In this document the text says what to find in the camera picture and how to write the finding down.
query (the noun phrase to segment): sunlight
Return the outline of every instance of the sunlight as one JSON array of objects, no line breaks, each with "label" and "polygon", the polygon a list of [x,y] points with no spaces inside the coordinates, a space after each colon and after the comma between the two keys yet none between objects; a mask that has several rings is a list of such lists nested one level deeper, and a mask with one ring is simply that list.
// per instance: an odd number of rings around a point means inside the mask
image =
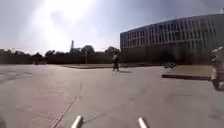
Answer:
[{"label": "sunlight", "polygon": [[72,28],[87,13],[95,0],[45,0],[32,18],[32,27],[46,46],[65,50]]}]

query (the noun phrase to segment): concrete plaza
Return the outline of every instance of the concrete plaza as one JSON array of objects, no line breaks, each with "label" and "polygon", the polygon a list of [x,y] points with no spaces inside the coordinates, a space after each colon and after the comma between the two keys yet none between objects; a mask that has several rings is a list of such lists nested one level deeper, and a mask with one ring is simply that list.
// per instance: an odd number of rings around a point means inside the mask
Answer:
[{"label": "concrete plaza", "polygon": [[208,81],[164,79],[162,67],[0,67],[0,128],[223,128],[224,92]]}]

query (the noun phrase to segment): tower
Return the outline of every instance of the tower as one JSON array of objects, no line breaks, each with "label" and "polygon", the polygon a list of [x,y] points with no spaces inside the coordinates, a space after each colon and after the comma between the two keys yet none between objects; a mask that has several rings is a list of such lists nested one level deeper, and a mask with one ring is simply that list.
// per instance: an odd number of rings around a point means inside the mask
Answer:
[{"label": "tower", "polygon": [[74,40],[72,40],[72,43],[71,43],[71,48],[70,48],[70,52],[72,52],[74,49]]}]

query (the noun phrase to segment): building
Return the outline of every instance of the building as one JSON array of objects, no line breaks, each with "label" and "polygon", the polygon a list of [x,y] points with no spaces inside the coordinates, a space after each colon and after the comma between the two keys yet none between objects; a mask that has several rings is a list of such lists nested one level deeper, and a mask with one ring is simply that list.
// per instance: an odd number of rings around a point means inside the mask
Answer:
[{"label": "building", "polygon": [[208,63],[211,50],[224,45],[224,14],[187,17],[120,34],[125,62]]}]

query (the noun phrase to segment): pedestrian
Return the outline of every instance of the pedestrian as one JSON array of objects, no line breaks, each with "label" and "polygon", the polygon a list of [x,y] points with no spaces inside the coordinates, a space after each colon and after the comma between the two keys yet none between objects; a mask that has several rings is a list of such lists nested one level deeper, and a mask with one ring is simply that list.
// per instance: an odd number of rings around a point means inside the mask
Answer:
[{"label": "pedestrian", "polygon": [[118,58],[118,55],[117,54],[115,54],[114,55],[114,57],[113,57],[113,71],[115,70],[115,69],[117,69],[117,71],[119,71],[119,58]]}]

